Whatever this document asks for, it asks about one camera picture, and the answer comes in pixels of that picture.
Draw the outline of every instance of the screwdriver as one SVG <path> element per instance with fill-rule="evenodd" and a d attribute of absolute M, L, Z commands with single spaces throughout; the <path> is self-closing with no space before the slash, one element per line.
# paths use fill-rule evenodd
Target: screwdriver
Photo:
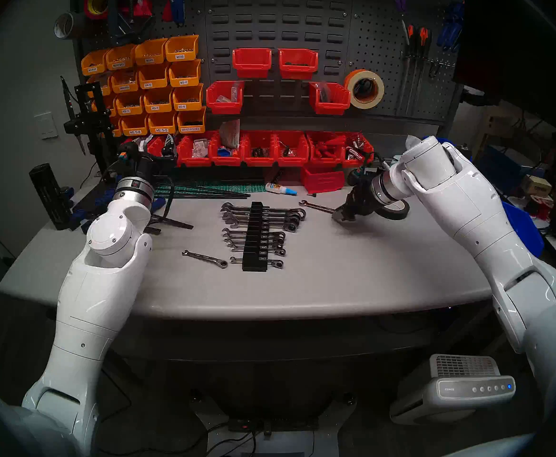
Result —
<path fill-rule="evenodd" d="M 428 53 L 430 51 L 430 44 L 432 43 L 432 31 L 426 29 L 425 27 L 420 29 L 420 33 L 418 35 L 418 50 L 422 57 L 422 69 L 420 70 L 420 75 L 417 78 L 417 89 L 416 89 L 416 98 L 413 100 L 413 104 L 411 106 L 411 112 L 416 107 L 417 100 L 420 97 L 420 93 L 422 91 L 422 77 L 424 75 L 424 66 L 428 61 Z"/>
<path fill-rule="evenodd" d="M 403 103 L 404 88 L 407 84 L 407 75 L 409 74 L 409 65 L 411 64 L 411 55 L 413 54 L 414 48 L 416 46 L 415 39 L 413 39 L 413 34 L 414 34 L 413 26 L 409 25 L 409 27 L 404 27 L 404 23 L 403 23 L 403 29 L 405 31 L 404 39 L 406 41 L 406 46 L 404 48 L 404 72 L 403 72 L 403 80 L 401 81 L 400 89 L 399 89 L 399 99 L 397 100 L 396 108 L 394 109 L 395 115 L 399 114 L 400 106 Z"/>

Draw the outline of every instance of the light switch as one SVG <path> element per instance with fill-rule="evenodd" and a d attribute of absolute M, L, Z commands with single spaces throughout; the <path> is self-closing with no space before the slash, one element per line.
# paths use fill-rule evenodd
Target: light switch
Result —
<path fill-rule="evenodd" d="M 41 139 L 49 139 L 50 137 L 58 137 L 58 131 L 54 124 L 54 118 L 51 112 L 38 114 L 35 116 L 35 123 L 37 124 L 37 132 Z"/>

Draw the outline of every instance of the glue bottle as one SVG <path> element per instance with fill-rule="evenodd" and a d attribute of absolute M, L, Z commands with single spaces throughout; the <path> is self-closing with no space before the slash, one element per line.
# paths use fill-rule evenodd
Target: glue bottle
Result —
<path fill-rule="evenodd" d="M 282 194 L 297 194 L 293 189 L 287 188 L 282 185 L 267 184 L 265 185 L 265 191 L 271 191 L 272 193 L 282 193 Z"/>

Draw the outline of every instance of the masking tape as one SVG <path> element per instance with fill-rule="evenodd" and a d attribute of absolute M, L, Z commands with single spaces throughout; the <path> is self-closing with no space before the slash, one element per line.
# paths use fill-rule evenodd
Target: masking tape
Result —
<path fill-rule="evenodd" d="M 370 80 L 370 91 L 365 94 L 360 94 L 359 91 L 355 94 L 354 86 L 361 80 Z M 384 82 L 381 81 L 377 73 L 370 72 L 369 70 L 360 69 L 351 72 L 345 78 L 344 86 L 350 92 L 350 103 L 362 110 L 374 108 L 384 97 Z"/>

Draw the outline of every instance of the cardboard box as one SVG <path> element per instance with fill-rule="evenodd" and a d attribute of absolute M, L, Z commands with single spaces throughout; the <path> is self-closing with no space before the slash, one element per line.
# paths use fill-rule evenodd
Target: cardboard box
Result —
<path fill-rule="evenodd" d="M 545 179 L 533 175 L 525 175 L 521 182 L 521 188 L 526 194 L 535 196 L 548 196 L 553 187 Z"/>

